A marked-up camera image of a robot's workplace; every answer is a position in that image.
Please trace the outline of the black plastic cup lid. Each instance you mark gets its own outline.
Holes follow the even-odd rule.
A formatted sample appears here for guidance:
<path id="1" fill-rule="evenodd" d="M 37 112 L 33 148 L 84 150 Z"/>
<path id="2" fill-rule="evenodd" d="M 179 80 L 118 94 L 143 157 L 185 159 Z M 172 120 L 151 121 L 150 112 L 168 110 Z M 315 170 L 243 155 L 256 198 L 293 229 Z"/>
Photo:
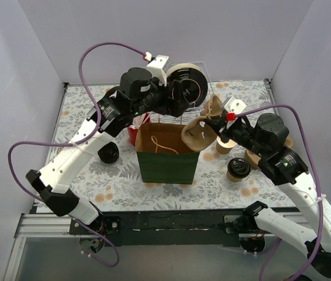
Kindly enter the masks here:
<path id="1" fill-rule="evenodd" d="M 250 164 L 244 158 L 236 157 L 229 161 L 227 169 L 239 171 L 251 170 Z"/>

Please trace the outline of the brown paper coffee cup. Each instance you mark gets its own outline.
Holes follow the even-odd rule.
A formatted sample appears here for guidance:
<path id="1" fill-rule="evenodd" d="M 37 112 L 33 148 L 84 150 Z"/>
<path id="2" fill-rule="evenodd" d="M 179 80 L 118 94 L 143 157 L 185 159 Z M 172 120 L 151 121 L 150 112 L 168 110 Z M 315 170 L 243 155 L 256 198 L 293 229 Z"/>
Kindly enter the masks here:
<path id="1" fill-rule="evenodd" d="M 234 169 L 228 169 L 226 173 L 226 177 L 231 182 L 237 183 L 242 179 L 246 178 L 250 174 L 251 170 L 239 171 Z"/>

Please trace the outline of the green paper bag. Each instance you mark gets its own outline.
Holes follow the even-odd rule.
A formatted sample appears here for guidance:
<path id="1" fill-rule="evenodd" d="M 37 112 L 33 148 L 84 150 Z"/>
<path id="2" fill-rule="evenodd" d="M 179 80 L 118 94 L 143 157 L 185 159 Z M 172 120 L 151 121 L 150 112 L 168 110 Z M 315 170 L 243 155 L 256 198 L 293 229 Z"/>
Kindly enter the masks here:
<path id="1" fill-rule="evenodd" d="M 135 149 L 143 182 L 192 184 L 199 153 L 182 141 L 184 127 L 149 122 L 139 128 Z"/>

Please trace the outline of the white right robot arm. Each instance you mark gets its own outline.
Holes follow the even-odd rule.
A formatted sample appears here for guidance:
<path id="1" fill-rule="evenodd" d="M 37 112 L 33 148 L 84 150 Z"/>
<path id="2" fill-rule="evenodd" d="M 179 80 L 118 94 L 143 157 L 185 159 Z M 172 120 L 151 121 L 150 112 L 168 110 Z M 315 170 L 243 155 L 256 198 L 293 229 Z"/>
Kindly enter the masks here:
<path id="1" fill-rule="evenodd" d="M 316 191 L 316 179 L 300 156 L 285 145 L 289 134 L 283 120 L 276 114 L 259 116 L 251 126 L 246 117 L 234 120 L 222 114 L 206 120 L 206 124 L 223 141 L 238 145 L 260 156 L 260 171 L 284 192 L 309 223 L 303 227 L 256 201 L 242 211 L 233 222 L 238 229 L 270 232 L 312 257 L 311 265 L 322 276 L 331 278 L 331 205 Z"/>

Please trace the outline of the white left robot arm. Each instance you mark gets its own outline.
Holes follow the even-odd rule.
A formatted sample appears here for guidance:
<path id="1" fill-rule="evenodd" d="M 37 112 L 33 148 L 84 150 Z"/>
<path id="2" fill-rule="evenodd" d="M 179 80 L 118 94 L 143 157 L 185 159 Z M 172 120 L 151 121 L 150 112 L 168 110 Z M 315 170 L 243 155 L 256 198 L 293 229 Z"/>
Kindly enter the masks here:
<path id="1" fill-rule="evenodd" d="M 150 111 L 179 117 L 189 108 L 181 75 L 190 71 L 188 64 L 177 64 L 165 73 L 162 83 L 149 67 L 133 67 L 125 72 L 118 86 L 111 88 L 92 108 L 73 138 L 49 164 L 30 170 L 26 179 L 55 215 L 69 215 L 82 222 L 90 234 L 103 226 L 102 214 L 88 200 L 79 198 L 71 183 L 81 169 L 109 144 L 133 118 Z"/>

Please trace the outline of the brown paper cup stack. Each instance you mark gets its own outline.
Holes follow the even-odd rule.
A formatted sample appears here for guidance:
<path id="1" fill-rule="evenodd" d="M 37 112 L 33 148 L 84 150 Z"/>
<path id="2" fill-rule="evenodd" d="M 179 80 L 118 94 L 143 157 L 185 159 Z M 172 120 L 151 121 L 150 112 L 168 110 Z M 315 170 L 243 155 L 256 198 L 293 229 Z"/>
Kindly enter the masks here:
<path id="1" fill-rule="evenodd" d="M 230 151 L 237 145 L 237 143 L 233 140 L 229 140 L 228 142 L 222 142 L 220 137 L 216 138 L 216 151 L 222 155 L 226 155 L 230 153 Z"/>

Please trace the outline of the black round plate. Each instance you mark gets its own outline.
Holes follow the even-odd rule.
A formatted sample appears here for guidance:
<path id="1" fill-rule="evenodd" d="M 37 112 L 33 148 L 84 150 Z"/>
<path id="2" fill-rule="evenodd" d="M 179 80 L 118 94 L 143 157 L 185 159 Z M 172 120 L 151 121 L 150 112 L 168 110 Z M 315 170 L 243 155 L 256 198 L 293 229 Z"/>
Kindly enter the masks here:
<path id="1" fill-rule="evenodd" d="M 204 102 L 208 93 L 208 83 L 199 66 L 193 63 L 175 64 L 167 70 L 166 75 L 171 97 L 174 81 L 180 80 L 190 108 L 196 108 Z"/>

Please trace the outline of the white wrapped straw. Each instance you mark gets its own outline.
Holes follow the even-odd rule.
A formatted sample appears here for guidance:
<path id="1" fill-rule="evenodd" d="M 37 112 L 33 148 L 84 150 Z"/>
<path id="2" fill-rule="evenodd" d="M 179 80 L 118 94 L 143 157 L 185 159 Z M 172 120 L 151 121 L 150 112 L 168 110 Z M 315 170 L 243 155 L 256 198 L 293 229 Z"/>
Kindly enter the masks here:
<path id="1" fill-rule="evenodd" d="M 133 126 L 139 129 L 141 125 L 150 119 L 151 113 L 141 114 L 133 119 Z"/>

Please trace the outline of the red ribbed straw holder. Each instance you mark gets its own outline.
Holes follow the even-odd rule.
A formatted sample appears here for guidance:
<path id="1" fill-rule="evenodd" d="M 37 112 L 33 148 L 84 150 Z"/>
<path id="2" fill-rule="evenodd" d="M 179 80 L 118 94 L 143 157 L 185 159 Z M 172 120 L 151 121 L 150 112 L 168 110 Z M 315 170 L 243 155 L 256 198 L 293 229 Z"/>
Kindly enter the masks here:
<path id="1" fill-rule="evenodd" d="M 133 146 L 135 146 L 135 143 L 136 143 L 136 136 L 137 136 L 138 130 L 139 130 L 138 128 L 133 128 L 132 126 L 127 128 L 129 140 Z"/>

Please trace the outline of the stack of black lids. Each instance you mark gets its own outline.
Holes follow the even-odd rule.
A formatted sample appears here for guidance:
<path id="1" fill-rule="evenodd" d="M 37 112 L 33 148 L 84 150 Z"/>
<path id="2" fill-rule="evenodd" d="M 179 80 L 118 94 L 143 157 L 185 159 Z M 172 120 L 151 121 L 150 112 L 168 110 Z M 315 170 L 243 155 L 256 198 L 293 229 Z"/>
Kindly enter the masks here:
<path id="1" fill-rule="evenodd" d="M 107 145 L 100 148 L 97 154 L 102 162 L 111 164 L 118 160 L 119 149 L 115 143 L 109 142 Z"/>

